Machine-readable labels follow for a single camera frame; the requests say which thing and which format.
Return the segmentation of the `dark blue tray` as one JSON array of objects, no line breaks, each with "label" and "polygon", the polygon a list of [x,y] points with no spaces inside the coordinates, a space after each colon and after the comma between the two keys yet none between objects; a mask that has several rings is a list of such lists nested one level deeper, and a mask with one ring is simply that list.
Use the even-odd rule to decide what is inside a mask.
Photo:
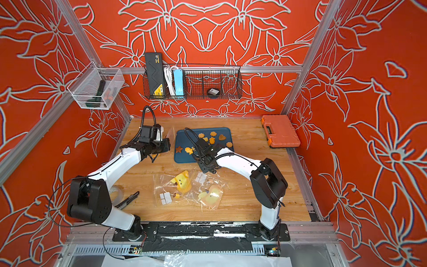
[{"label": "dark blue tray", "polygon": [[[215,139],[214,144],[219,144],[221,146],[226,146],[227,143],[232,143],[232,134],[231,130],[227,127],[212,127],[212,128],[203,128],[203,129],[193,129],[197,136],[203,134],[203,139],[206,139],[210,142],[211,138]],[[220,141],[219,136],[226,136],[226,140]],[[176,133],[175,139],[175,148],[181,146],[183,148],[182,153],[175,153],[174,161],[178,164],[187,164],[187,163],[195,163],[195,159],[192,155],[189,155],[185,148],[193,148],[194,145],[189,140],[189,138],[185,135],[184,130],[179,130]]]}]

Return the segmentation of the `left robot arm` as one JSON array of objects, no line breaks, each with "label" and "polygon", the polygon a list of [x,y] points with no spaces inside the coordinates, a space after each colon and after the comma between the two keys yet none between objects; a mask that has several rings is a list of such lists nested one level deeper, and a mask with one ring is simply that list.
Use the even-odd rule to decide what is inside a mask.
[{"label": "left robot arm", "polygon": [[138,238],[142,235],[140,217],[113,205],[109,191],[135,165],[145,159],[154,162],[159,154],[170,149],[170,140],[163,138],[163,127],[157,123],[153,109],[145,106],[137,134],[120,147],[120,153],[88,176],[72,179],[68,216],[121,230],[131,239]]}]

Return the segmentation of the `bag with cream bear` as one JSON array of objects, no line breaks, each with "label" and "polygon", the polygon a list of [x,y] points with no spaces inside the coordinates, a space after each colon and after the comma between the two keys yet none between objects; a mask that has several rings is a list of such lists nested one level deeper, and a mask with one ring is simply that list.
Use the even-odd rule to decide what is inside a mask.
[{"label": "bag with cream bear", "polygon": [[163,139],[164,140],[168,139],[169,145],[170,145],[169,152],[173,153],[175,149],[175,139],[176,139],[176,131],[173,126],[164,130]]}]

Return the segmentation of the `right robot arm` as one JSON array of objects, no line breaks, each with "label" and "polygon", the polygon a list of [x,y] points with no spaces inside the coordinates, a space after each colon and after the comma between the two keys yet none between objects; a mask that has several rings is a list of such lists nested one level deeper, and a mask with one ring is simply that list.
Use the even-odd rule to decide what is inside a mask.
[{"label": "right robot arm", "polygon": [[203,173],[215,174],[217,170],[227,168],[251,182],[255,197],[261,204],[259,235],[268,241],[277,239],[281,224],[279,213],[280,208],[284,206],[282,200],[286,194],[288,182],[274,161],[269,158],[250,159],[227,147],[203,140],[187,127],[183,131],[195,148],[193,158]]}]

